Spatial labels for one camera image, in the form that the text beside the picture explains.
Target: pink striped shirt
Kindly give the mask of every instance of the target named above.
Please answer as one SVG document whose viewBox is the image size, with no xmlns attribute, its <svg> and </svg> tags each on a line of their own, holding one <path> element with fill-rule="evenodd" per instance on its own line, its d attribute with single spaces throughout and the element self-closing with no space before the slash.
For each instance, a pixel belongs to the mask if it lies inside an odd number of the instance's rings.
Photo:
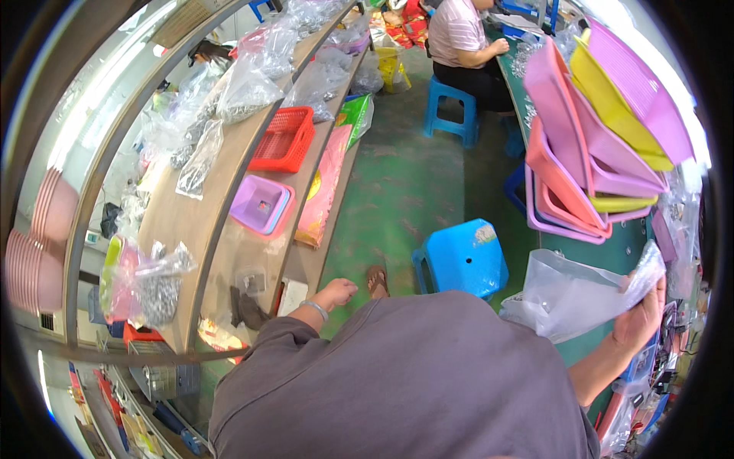
<svg viewBox="0 0 734 459">
<path fill-rule="evenodd" d="M 471 0 L 443 0 L 431 18 L 428 36 L 433 60 L 449 67 L 462 67 L 457 49 L 480 51 L 487 46 L 479 11 Z"/>
</svg>

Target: sandal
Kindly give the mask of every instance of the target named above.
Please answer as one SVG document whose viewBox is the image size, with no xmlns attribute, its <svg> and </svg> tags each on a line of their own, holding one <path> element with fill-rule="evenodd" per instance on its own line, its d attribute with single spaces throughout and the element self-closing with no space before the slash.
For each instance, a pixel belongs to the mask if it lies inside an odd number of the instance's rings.
<svg viewBox="0 0 734 459">
<path fill-rule="evenodd" d="M 373 264 L 369 267 L 367 270 L 367 284 L 369 285 L 370 279 L 374 279 L 374 282 L 372 283 L 372 287 L 369 289 L 369 296 L 372 298 L 375 287 L 378 285 L 381 285 L 385 289 L 385 293 L 390 296 L 390 290 L 388 290 L 388 274 L 385 272 L 385 268 L 378 265 Z"/>
</svg>

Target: black pants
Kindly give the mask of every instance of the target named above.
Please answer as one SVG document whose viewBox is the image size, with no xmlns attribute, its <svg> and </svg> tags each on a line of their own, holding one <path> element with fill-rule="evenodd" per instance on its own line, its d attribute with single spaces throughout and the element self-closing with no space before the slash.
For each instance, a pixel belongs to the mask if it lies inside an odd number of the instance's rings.
<svg viewBox="0 0 734 459">
<path fill-rule="evenodd" d="M 438 81 L 473 95 L 479 111 L 515 110 L 496 58 L 487 62 L 483 68 L 448 67 L 433 62 L 433 74 Z"/>
</svg>

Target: pink package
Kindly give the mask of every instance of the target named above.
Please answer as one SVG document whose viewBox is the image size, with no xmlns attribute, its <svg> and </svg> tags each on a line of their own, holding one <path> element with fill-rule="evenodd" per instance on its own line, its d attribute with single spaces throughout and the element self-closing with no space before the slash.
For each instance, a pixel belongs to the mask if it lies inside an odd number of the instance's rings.
<svg viewBox="0 0 734 459">
<path fill-rule="evenodd" d="M 321 246 L 324 237 L 326 219 L 334 201 L 336 185 L 339 183 L 341 164 L 344 162 L 346 146 L 349 143 L 349 135 L 352 133 L 352 125 L 335 127 L 321 157 L 319 169 L 311 184 L 309 197 L 303 206 L 301 220 L 298 221 L 296 240 L 312 245 L 316 248 Z"/>
</svg>

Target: green table surface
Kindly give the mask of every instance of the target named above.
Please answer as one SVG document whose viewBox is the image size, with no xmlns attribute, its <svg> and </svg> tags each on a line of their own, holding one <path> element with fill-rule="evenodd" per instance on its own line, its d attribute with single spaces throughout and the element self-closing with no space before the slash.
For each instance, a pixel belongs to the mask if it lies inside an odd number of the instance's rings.
<svg viewBox="0 0 734 459">
<path fill-rule="evenodd" d="M 490 40 L 504 37 L 501 32 L 491 29 L 486 23 L 484 23 L 484 29 Z M 520 124 L 523 140 L 525 140 L 525 145 L 527 146 L 528 138 L 530 137 L 530 128 L 525 125 L 524 120 L 528 113 L 527 106 L 532 105 L 532 102 L 523 87 L 522 79 L 513 76 L 510 67 L 512 59 L 514 59 L 515 53 L 517 53 L 517 45 L 520 43 L 520 40 L 506 38 L 509 44 L 509 51 L 499 56 L 497 60 L 502 70 L 502 75 L 506 80 L 507 87 L 509 88 L 510 95 L 512 96 L 512 102 L 515 104 L 517 121 Z M 550 250 L 557 250 L 569 260 L 624 275 L 635 268 L 637 260 L 642 254 L 642 248 L 648 239 L 646 223 L 646 219 L 644 218 L 615 223 L 611 238 L 607 239 L 601 245 L 593 245 L 576 239 L 539 232 L 538 246 Z M 557 344 L 556 349 L 561 353 L 561 357 L 566 365 L 571 366 L 588 355 L 611 329 L 612 321 L 609 321 L 584 335 Z M 610 388 L 607 388 L 596 398 L 589 409 L 589 419 L 591 419 L 592 423 L 596 421 L 599 412 L 604 412 L 610 399 Z"/>
</svg>

